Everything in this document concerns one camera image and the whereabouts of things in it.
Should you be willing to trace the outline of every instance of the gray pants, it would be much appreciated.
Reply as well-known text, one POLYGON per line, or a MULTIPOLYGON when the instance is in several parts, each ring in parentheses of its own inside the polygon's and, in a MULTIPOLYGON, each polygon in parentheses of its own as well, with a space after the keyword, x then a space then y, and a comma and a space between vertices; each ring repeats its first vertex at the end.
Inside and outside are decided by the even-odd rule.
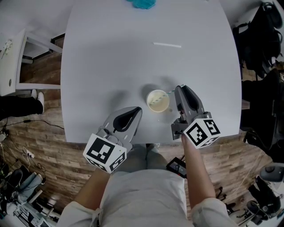
POLYGON ((41 184, 43 181, 40 174, 33 172, 19 187, 19 197, 18 199, 21 202, 26 202, 27 199, 32 195, 34 190, 41 184))
POLYGON ((128 152, 127 159, 117 167, 115 172, 135 172, 143 169, 166 169, 167 161, 158 153, 156 147, 147 148, 134 145, 128 152))

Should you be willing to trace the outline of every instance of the white shirt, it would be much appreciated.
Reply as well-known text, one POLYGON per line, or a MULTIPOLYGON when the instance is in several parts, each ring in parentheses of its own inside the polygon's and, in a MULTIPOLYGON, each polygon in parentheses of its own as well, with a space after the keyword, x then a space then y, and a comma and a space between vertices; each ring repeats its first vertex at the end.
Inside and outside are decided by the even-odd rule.
POLYGON ((177 174, 160 169, 117 172, 107 183, 100 209, 71 202, 57 226, 94 227, 98 214, 101 227, 237 226, 218 199, 205 199, 191 213, 192 222, 186 217, 184 179, 177 174))

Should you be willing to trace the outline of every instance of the wall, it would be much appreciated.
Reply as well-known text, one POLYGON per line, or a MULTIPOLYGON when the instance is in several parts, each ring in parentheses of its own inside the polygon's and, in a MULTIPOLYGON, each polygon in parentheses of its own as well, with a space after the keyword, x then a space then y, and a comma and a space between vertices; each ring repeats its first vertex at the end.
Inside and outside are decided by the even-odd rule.
POLYGON ((260 0, 219 0, 230 25, 248 10, 260 5, 260 0))
MULTIPOLYGON (((65 33, 73 3, 74 0, 0 1, 0 49, 24 28, 47 40, 65 33)), ((24 54, 34 57, 45 51, 27 45, 24 54)))

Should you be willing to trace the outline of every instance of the hand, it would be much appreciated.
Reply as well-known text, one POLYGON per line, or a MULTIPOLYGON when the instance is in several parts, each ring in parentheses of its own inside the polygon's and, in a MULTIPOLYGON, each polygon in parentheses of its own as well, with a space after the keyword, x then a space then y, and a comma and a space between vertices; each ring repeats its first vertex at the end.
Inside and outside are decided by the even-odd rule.
POLYGON ((183 145, 184 151, 197 150, 197 149, 194 147, 194 145, 190 142, 190 140, 186 137, 185 134, 182 134, 182 136, 181 136, 181 141, 182 141, 182 145, 183 145))

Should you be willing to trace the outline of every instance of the wooden floor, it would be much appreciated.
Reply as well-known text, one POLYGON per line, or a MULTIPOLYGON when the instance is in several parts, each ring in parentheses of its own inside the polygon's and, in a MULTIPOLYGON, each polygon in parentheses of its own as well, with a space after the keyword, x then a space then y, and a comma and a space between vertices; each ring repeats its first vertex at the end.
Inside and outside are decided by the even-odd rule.
MULTIPOLYGON (((60 84, 61 54, 50 54, 35 60, 32 65, 24 65, 21 70, 21 82, 50 82, 60 84)), ((244 78, 253 79, 254 74, 244 74, 244 78)), ((63 127, 60 90, 45 90, 44 114, 27 117, 10 117, 8 124, 26 119, 42 119, 63 127)), ((73 200, 76 193, 88 180, 94 167, 87 163, 82 153, 85 144, 67 143, 63 129, 49 126, 44 122, 20 123, 8 126, 9 137, 19 149, 25 146, 35 154, 34 161, 46 168, 47 180, 37 190, 42 189, 41 197, 56 200, 55 209, 62 211, 73 200)), ((203 159, 215 186, 216 193, 222 186, 227 195, 225 202, 237 203, 243 207, 246 202, 240 199, 247 194, 247 187, 254 182, 254 177, 262 166, 271 162, 270 157, 254 146, 243 142, 244 133, 236 136, 224 137, 217 140, 212 146, 201 149, 203 159)), ((21 163, 28 166, 13 143, 4 141, 21 163)), ((183 149, 180 143, 162 144, 160 153, 170 161, 174 157, 181 157, 183 149)), ((4 147, 4 157, 8 164, 15 162, 13 154, 4 147)), ((20 166, 16 163, 11 169, 20 166)), ((30 171, 40 171, 31 163, 30 171)))

